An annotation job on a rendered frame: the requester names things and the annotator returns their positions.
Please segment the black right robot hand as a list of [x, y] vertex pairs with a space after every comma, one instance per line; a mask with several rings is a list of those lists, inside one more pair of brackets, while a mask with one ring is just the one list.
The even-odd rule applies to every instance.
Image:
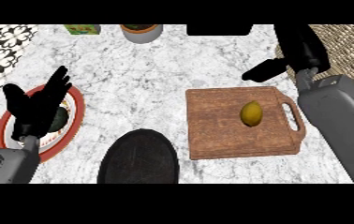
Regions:
[[284, 57], [267, 59], [242, 74], [244, 81], [266, 82], [291, 67], [295, 72], [316, 67], [319, 72], [331, 68], [322, 40], [309, 24], [275, 25], [278, 44]]

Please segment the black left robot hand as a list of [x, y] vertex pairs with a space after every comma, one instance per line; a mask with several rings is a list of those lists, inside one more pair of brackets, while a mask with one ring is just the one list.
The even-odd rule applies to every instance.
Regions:
[[48, 135], [56, 117], [56, 109], [73, 87], [67, 73], [68, 68], [61, 66], [43, 89], [31, 96], [17, 84], [8, 83], [3, 86], [8, 111], [15, 116], [11, 136], [15, 141], [21, 141], [27, 136], [42, 138]]

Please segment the wicker basket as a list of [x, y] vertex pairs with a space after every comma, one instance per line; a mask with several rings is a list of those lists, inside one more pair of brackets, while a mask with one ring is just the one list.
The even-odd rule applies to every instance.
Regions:
[[326, 49], [331, 64], [313, 80], [343, 74], [354, 80], [354, 24], [310, 24], [310, 28]]

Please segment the yellow lemon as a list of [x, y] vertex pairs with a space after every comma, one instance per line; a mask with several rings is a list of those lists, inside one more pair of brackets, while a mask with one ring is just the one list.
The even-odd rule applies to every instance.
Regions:
[[263, 120], [263, 109], [257, 101], [251, 101], [241, 110], [241, 121], [248, 127], [256, 127]]

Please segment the brown wooden cutting board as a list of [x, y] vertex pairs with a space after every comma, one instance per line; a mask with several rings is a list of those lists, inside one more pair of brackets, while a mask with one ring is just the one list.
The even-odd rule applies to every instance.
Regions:
[[[191, 159], [295, 155], [306, 126], [295, 101], [273, 86], [189, 89], [188, 146]], [[241, 110], [257, 101], [263, 120], [241, 121]]]

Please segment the dark green avocado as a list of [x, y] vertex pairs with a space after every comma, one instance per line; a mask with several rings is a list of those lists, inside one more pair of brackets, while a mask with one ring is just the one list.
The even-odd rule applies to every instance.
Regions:
[[58, 132], [67, 125], [70, 119], [70, 113], [64, 107], [56, 109], [55, 120], [49, 129], [49, 132]]

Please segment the red-rimmed white plate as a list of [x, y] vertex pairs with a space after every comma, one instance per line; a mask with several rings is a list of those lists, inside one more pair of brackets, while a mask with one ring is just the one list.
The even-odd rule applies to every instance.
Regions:
[[[61, 107], [65, 108], [70, 118], [64, 128], [58, 132], [49, 133], [40, 139], [39, 155], [43, 162], [64, 150], [82, 126], [86, 105], [83, 94], [74, 86], [68, 90]], [[24, 143], [12, 139], [14, 121], [15, 117], [9, 111], [5, 111], [0, 118], [0, 149], [21, 149], [24, 147]]]

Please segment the black and white patterned cloth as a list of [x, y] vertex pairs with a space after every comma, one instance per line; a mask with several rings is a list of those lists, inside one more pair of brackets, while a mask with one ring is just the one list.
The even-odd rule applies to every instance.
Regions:
[[37, 24], [0, 24], [0, 78], [12, 72], [37, 30]]

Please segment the green patterned box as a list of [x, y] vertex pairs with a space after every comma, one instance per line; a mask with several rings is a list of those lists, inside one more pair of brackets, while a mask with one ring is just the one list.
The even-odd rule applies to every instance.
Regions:
[[98, 35], [101, 33], [98, 24], [65, 24], [65, 28], [73, 35]]

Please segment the black oval plate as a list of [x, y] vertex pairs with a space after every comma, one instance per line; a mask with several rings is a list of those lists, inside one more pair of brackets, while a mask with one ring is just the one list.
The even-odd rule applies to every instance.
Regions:
[[167, 137], [152, 129], [126, 133], [99, 165], [99, 184], [177, 184], [179, 158]]

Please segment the grey pot with orange rim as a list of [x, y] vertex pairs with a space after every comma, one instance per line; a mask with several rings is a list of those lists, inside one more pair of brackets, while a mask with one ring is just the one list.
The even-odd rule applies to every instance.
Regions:
[[124, 37], [138, 44], [152, 42], [164, 32], [164, 26], [161, 24], [152, 24], [145, 29], [132, 29], [126, 24], [121, 25]]

